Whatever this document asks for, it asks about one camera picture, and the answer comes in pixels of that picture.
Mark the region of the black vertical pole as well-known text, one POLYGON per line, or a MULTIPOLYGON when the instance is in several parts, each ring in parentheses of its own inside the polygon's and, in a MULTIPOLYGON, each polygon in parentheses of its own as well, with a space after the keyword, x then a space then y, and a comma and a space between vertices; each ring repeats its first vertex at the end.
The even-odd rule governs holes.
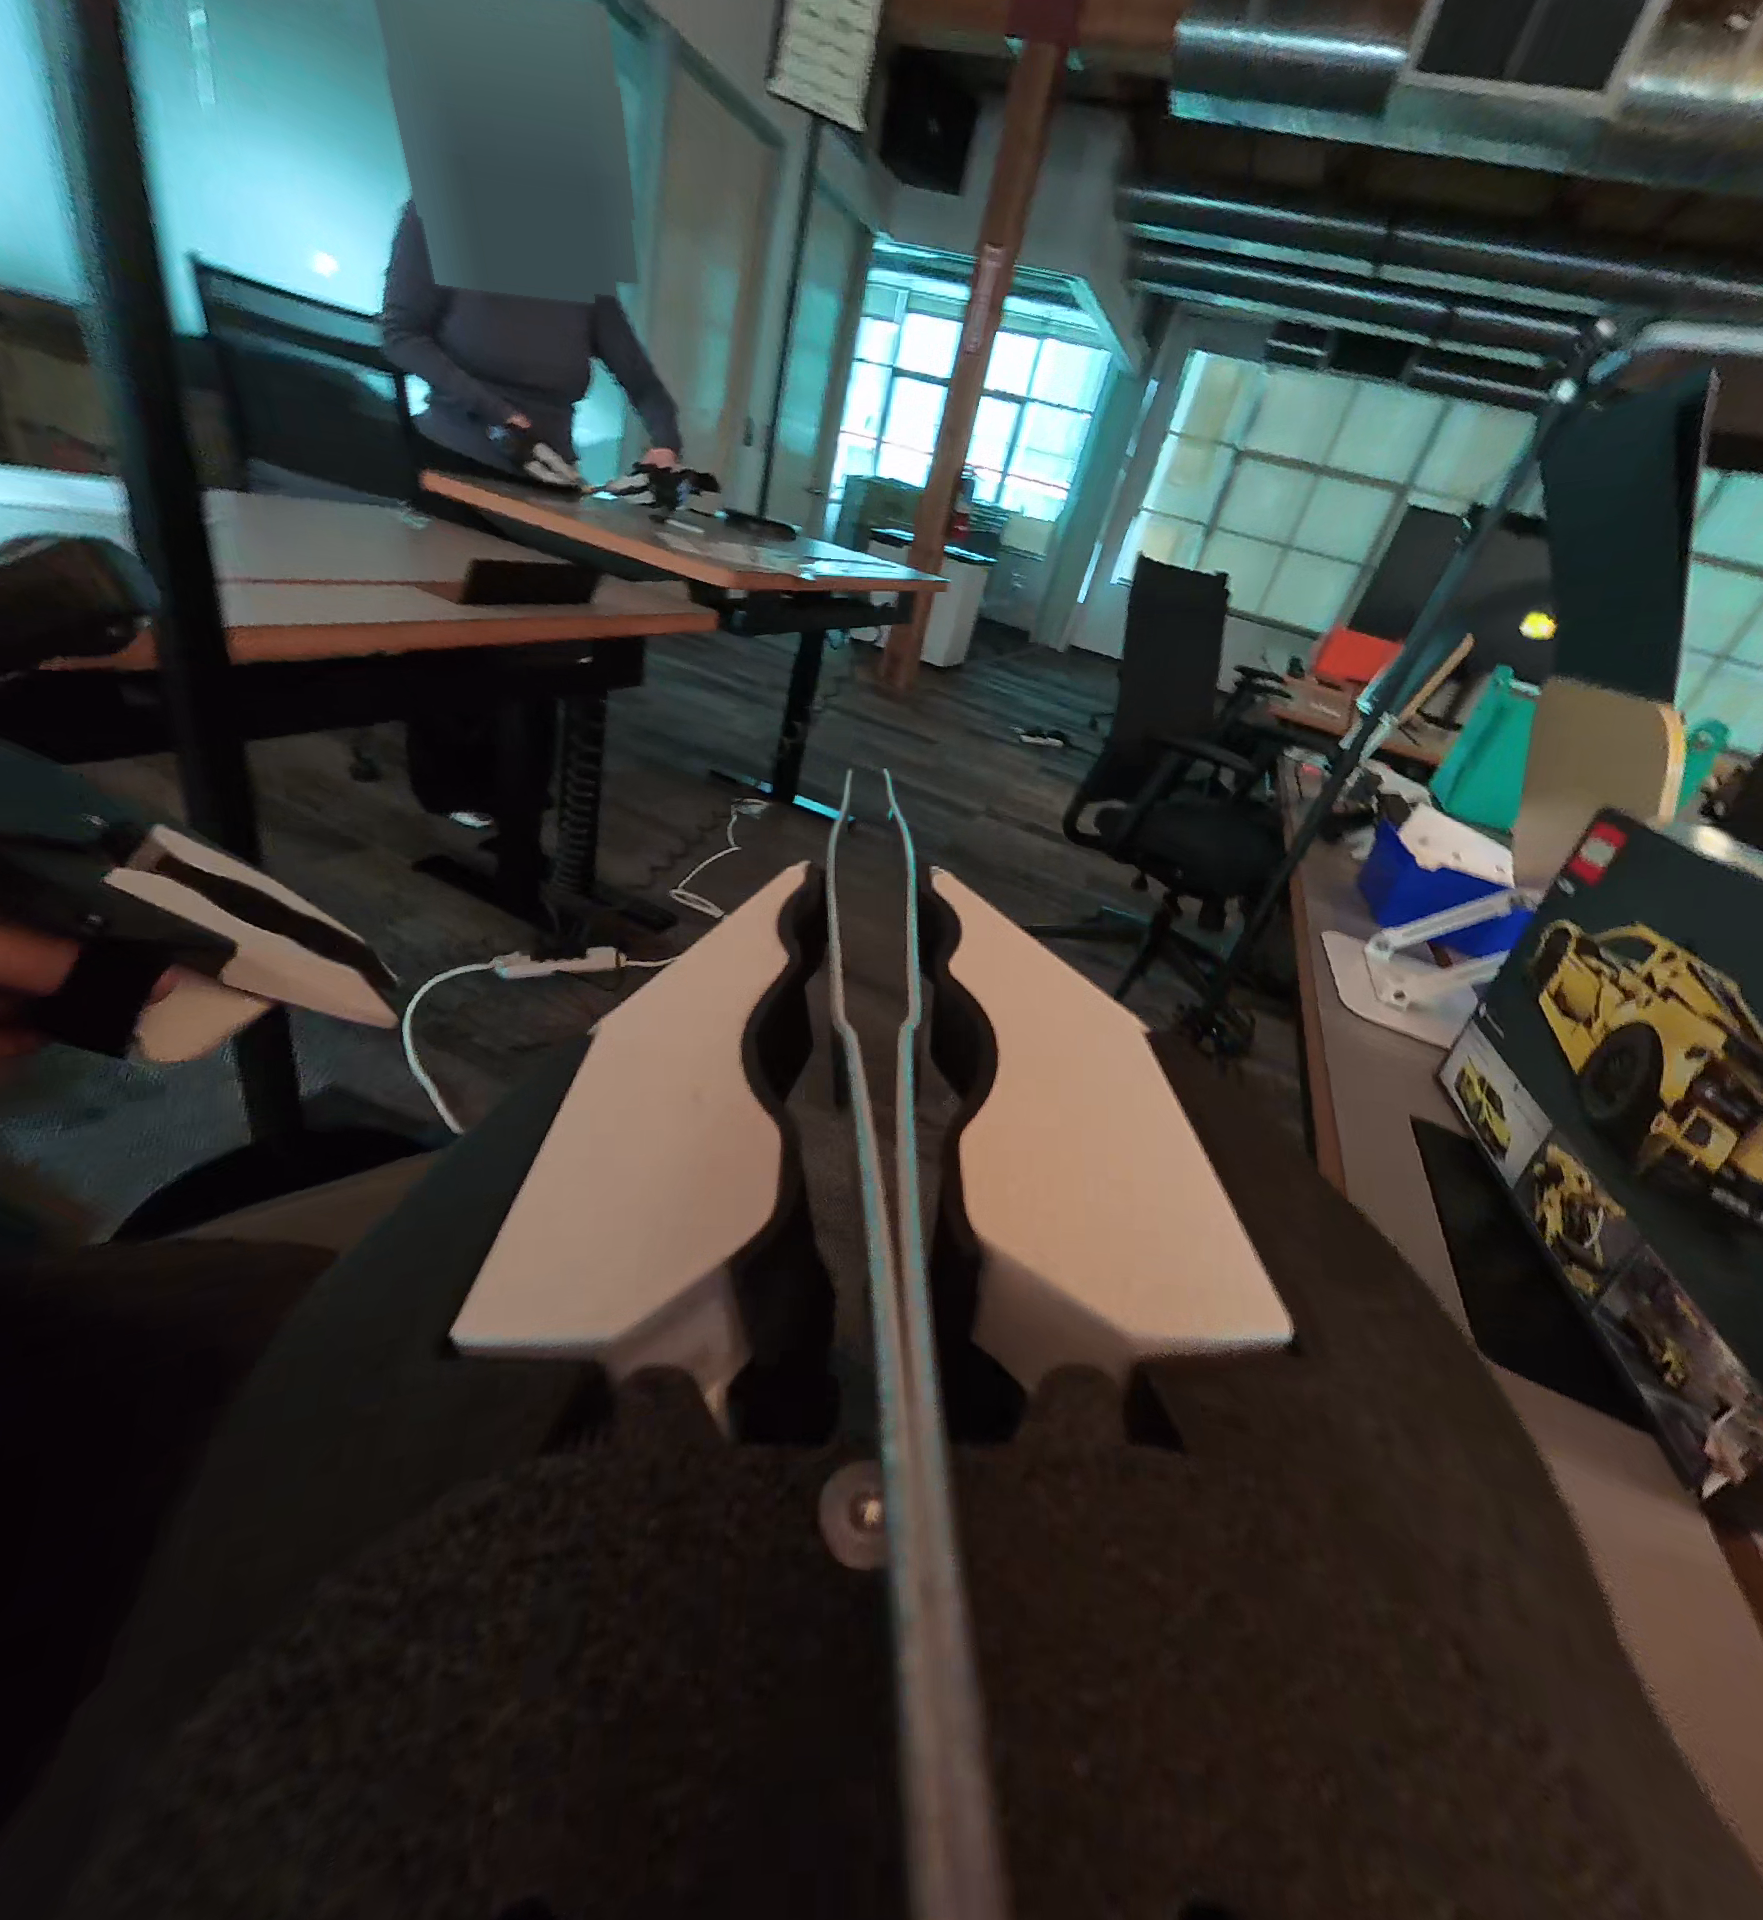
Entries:
POLYGON ((135 553, 160 592, 152 636, 188 822, 256 866, 264 856, 256 793, 231 701, 228 638, 180 390, 124 9, 42 2, 36 32, 83 280, 80 329, 135 553))

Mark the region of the beige wooden board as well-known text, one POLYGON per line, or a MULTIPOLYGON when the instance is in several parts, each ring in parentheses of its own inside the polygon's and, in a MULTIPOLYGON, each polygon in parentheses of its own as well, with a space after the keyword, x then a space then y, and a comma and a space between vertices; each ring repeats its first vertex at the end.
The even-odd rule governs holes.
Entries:
POLYGON ((1511 830, 1517 892, 1542 896, 1603 809, 1666 827, 1678 812, 1685 752, 1677 706, 1548 678, 1534 706, 1511 830))

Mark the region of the dark yellow car box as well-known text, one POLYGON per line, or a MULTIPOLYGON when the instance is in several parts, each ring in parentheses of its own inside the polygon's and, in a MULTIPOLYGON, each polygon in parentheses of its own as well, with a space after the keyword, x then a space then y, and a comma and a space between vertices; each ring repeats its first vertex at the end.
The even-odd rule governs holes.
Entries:
POLYGON ((1763 1478, 1763 854, 1598 809, 1437 1078, 1685 1485, 1763 1478))

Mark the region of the wood-edged standing desk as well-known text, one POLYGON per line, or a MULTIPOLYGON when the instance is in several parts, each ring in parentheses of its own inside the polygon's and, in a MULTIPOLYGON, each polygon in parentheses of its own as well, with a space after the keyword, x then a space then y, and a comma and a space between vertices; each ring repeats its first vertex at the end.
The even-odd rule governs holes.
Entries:
POLYGON ((493 865, 442 856, 424 875, 556 939, 675 924, 601 889, 596 854, 605 704, 642 681, 650 640, 717 628, 690 589, 396 510, 244 493, 204 505, 228 652, 221 737, 469 722, 493 865))
POLYGON ((440 471, 425 471, 420 488, 505 518, 516 530, 551 534, 601 566, 626 563, 650 582, 676 582, 695 606, 717 615, 727 636, 793 638, 798 647, 770 772, 761 780, 723 772, 722 780, 820 820, 831 820, 834 809, 799 788, 826 638, 909 626, 946 592, 937 574, 820 539, 756 539, 690 507, 663 512, 440 471))

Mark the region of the wooden post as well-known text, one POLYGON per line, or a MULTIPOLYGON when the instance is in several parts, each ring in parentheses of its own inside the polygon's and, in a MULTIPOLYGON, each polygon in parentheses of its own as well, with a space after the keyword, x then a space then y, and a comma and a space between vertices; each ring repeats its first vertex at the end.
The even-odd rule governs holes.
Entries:
POLYGON ((998 30, 1012 32, 1012 78, 969 265, 963 333, 946 379, 937 439, 909 548, 909 569, 925 574, 936 589, 940 589, 942 548, 980 414, 993 339, 1005 318, 1068 56, 1083 23, 1081 4, 990 4, 990 14, 998 30))

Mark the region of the black office chair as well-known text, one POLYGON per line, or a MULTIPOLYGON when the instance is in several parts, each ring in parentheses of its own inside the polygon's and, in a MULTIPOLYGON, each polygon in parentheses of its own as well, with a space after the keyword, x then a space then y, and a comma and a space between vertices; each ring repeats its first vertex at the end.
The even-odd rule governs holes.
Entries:
POLYGON ((1278 808, 1257 793, 1268 768, 1220 738, 1225 615, 1223 574, 1136 563, 1115 706, 1060 834, 1122 866, 1138 892, 1155 894, 1155 910, 1101 909, 1033 931, 1046 942, 1127 948, 1115 1003, 1156 971, 1208 989, 1225 961, 1182 931, 1184 910, 1202 931, 1220 931, 1228 909, 1256 907, 1282 865, 1278 808))

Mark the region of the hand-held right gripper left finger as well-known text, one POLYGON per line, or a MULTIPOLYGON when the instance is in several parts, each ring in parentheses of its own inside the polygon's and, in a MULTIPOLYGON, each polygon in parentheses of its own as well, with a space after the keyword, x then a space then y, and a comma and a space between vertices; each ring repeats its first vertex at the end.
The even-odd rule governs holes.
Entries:
POLYGON ((602 1017, 450 1326, 487 1361, 686 1376, 748 1444, 839 1421, 793 1092, 825 872, 798 861, 602 1017))

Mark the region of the blue plastic bin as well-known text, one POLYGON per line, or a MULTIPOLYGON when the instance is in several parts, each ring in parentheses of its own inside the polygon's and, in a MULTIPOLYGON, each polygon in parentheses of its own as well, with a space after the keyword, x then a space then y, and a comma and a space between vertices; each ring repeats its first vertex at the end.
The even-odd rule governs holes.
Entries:
POLYGON ((1424 866, 1401 830, 1382 817, 1371 851, 1360 865, 1356 892, 1378 928, 1399 928, 1435 914, 1484 900, 1509 889, 1451 866, 1424 866))

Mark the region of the teal bag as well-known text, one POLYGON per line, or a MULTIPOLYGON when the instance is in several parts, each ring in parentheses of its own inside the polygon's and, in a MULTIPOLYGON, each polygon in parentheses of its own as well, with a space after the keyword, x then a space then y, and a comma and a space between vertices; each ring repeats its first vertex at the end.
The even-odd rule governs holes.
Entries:
POLYGON ((1537 706, 1537 685, 1517 679, 1506 665, 1491 670, 1429 788, 1448 817, 1494 836, 1511 834, 1537 706))

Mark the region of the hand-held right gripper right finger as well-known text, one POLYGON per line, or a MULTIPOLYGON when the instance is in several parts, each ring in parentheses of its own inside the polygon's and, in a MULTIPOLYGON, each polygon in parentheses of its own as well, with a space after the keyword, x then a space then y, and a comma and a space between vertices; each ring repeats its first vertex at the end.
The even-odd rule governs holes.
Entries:
POLYGON ((1145 1025, 948 868, 915 892, 925 1064, 951 1097, 925 1249, 948 1427, 1041 1383, 1286 1353, 1294 1320, 1145 1025))

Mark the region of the long metal tweezers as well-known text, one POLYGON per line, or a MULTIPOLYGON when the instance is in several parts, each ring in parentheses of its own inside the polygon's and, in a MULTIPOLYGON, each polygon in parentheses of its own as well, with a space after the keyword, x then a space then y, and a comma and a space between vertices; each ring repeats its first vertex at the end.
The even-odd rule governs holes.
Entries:
POLYGON ((904 1011, 894 1036, 894 1144, 875 1116, 846 1011, 841 843, 855 833, 855 779, 841 782, 825 860, 825 983, 841 1108, 858 1187, 875 1353, 877 1527, 884 1536, 894 1648, 902 1844, 909 1913, 1010 1918, 1007 1848, 990 1764, 980 1659, 953 1494, 937 1340, 920 1235, 915 1062, 924 1025, 918 865, 894 775, 887 817, 904 872, 904 1011))

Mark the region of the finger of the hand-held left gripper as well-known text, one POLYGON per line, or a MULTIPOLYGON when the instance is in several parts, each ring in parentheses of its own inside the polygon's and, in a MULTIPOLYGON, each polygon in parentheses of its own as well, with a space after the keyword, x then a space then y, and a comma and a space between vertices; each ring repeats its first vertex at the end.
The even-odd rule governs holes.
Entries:
POLYGON ((373 951, 282 882, 152 827, 127 856, 127 935, 223 987, 370 987, 373 951))
POLYGON ((394 1026, 394 976, 282 886, 210 868, 110 868, 106 892, 158 920, 174 972, 268 1004, 394 1026))

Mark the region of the white articulated stand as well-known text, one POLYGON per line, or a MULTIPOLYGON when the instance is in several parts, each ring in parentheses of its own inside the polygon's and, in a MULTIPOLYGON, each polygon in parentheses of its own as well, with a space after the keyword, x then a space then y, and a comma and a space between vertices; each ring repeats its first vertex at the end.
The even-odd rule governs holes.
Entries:
POLYGON ((1330 928, 1320 942, 1336 999, 1362 1022, 1446 1051, 1457 1042, 1511 948, 1452 964, 1433 963, 1431 951, 1456 948, 1457 934, 1513 915, 1528 925, 1539 907, 1542 894, 1497 889, 1411 924, 1374 928, 1368 939, 1330 928))

